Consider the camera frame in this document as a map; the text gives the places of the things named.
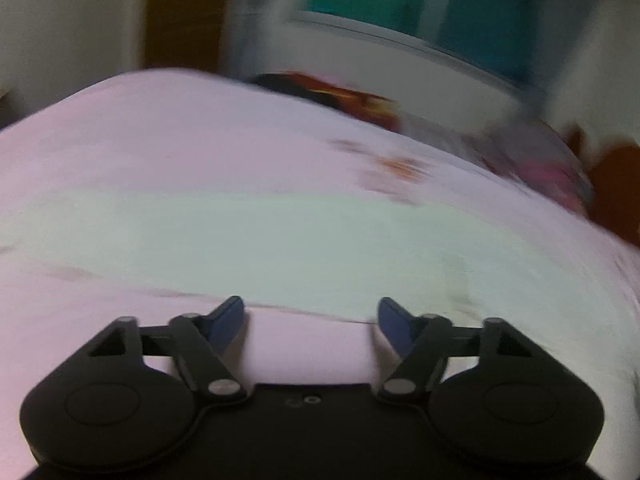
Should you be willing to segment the cream knit sweater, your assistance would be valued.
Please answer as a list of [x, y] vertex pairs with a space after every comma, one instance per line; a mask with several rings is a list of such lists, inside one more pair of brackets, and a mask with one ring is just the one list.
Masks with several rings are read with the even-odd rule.
[[308, 194], [56, 193], [7, 211], [17, 255], [160, 292], [365, 318], [389, 296], [416, 312], [510, 315], [547, 297], [551, 264], [458, 208]]

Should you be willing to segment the window with green glass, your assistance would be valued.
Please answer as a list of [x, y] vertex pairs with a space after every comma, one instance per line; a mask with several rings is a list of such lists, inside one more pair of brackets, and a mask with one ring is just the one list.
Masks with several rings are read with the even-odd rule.
[[442, 52], [514, 86], [532, 78], [538, 0], [300, 0], [300, 8]]

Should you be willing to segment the brown wooden door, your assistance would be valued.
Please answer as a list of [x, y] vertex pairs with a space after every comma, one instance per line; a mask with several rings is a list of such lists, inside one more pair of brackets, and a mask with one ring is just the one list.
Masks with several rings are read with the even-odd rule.
[[144, 68], [217, 73], [228, 0], [146, 0]]

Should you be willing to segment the grey white striped mattress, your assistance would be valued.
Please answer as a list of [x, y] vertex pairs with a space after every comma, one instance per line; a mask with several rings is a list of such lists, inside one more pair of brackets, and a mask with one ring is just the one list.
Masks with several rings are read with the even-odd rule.
[[409, 114], [400, 113], [401, 133], [408, 138], [427, 144], [432, 148], [447, 152], [467, 160], [477, 155], [474, 141], [467, 134], [429, 122], [428, 120]]

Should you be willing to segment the black garment on bed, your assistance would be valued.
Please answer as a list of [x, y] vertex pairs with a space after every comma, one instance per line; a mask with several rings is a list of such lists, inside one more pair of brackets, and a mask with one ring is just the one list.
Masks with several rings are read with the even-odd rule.
[[283, 94], [294, 94], [298, 87], [288, 76], [283, 74], [259, 74], [248, 80], [259, 88]]

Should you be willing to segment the red white heart headboard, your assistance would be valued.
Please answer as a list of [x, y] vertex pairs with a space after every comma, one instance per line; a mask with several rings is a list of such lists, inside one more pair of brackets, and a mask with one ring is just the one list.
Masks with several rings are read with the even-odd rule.
[[568, 148], [582, 164], [591, 184], [589, 219], [625, 242], [639, 246], [639, 144], [614, 139], [588, 154], [587, 135], [578, 125], [568, 129]]

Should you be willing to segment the pink floral bed sheet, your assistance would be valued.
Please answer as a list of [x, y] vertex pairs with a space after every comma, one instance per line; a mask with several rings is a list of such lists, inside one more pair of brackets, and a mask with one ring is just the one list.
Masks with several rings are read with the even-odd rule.
[[[506, 229], [551, 264], [550, 290], [536, 306], [492, 315], [469, 304], [423, 312], [401, 305], [459, 325], [509, 321], [600, 396], [605, 425], [591, 466], [608, 479], [638, 477], [639, 254], [523, 185], [306, 101], [186, 70], [149, 70], [102, 81], [3, 130], [1, 217], [67, 192], [439, 203]], [[101, 328], [120, 316], [165, 324], [228, 297], [112, 282], [1, 242], [2, 477], [21, 478], [34, 466], [18, 424], [24, 397]], [[378, 382], [394, 365], [373, 326], [378, 300], [357, 320], [243, 299], [247, 329], [227, 362], [248, 384]]]

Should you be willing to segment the stack of folded clothes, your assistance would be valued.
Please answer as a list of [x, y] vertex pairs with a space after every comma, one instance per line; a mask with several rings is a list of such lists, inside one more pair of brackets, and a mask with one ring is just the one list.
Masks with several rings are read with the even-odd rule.
[[587, 215], [592, 187], [582, 163], [545, 122], [500, 126], [480, 138], [476, 150], [494, 174], [528, 186], [573, 214]]

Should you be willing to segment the red orange floral cloth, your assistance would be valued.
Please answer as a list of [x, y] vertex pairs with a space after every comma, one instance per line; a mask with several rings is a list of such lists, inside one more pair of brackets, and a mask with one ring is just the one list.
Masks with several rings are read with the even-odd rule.
[[399, 108], [395, 101], [346, 87], [303, 73], [285, 73], [297, 87], [309, 91], [322, 104], [369, 124], [393, 132], [400, 131]]

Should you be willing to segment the left grey curtain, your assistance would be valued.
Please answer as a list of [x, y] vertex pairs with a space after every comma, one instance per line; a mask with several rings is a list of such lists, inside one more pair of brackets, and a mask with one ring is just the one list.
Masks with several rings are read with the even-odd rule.
[[224, 25], [222, 71], [247, 80], [277, 64], [280, 32], [294, 0], [230, 0]]

